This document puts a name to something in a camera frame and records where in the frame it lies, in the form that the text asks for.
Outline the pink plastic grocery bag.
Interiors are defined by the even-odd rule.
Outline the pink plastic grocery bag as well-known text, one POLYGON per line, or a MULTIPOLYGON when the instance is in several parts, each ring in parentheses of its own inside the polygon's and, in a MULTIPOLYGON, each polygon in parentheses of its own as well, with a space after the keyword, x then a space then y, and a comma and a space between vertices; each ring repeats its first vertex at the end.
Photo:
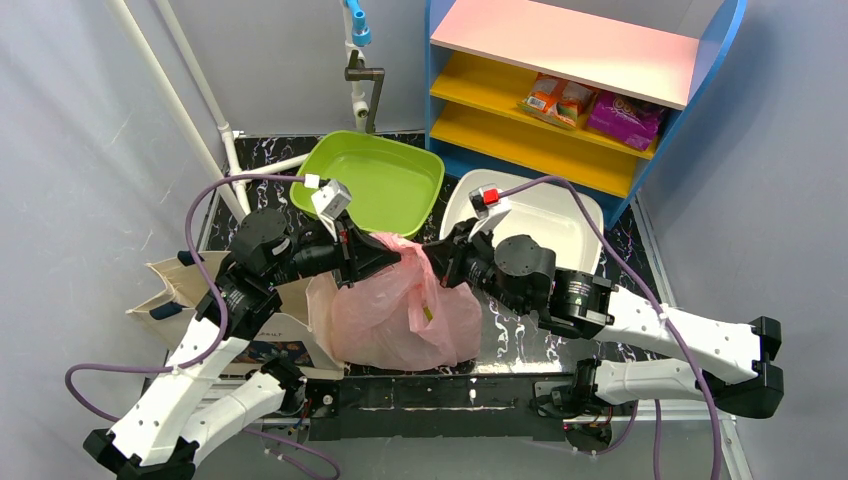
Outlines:
POLYGON ((351 287, 330 273, 306 290, 310 329, 337 362, 386 370, 455 366, 481 351, 482 309, 467 284, 443 288, 423 247, 395 233, 376 233, 398 263, 351 287))

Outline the orange snack packet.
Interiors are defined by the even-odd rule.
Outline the orange snack packet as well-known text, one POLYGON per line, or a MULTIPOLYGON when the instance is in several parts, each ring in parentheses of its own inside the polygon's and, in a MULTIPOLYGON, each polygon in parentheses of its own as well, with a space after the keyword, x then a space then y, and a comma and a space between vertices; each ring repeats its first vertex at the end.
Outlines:
POLYGON ((576 129, 597 93, 594 87, 538 73, 530 92, 517 102, 517 107, 546 123, 576 129))

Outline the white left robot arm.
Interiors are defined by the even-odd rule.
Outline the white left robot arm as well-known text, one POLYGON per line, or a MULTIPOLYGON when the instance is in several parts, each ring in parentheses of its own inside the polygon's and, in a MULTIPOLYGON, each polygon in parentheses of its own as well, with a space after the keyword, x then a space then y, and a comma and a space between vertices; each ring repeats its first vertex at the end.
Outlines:
POLYGON ((167 363, 129 412, 87 436, 84 450, 119 479, 191 478, 209 453, 253 421, 304 401, 305 375, 277 357, 235 391, 198 407, 280 310, 278 287, 332 272, 351 285, 400 259, 347 213, 299 230, 277 210, 249 214, 167 363))

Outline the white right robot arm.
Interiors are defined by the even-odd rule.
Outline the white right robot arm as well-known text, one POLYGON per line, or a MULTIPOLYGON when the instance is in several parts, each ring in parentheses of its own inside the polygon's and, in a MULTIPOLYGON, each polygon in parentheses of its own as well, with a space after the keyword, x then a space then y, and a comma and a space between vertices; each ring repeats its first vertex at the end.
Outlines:
POLYGON ((444 287, 469 286, 507 309, 536 317, 539 328, 568 339, 635 346, 658 354, 644 362, 585 359, 573 378, 536 398, 566 418, 630 402, 702 400, 723 412, 772 417, 784 397, 773 361, 782 345, 779 321, 760 316, 727 323, 654 306, 600 276, 556 266, 554 251, 526 234, 498 244, 472 233, 469 221, 423 251, 444 287))

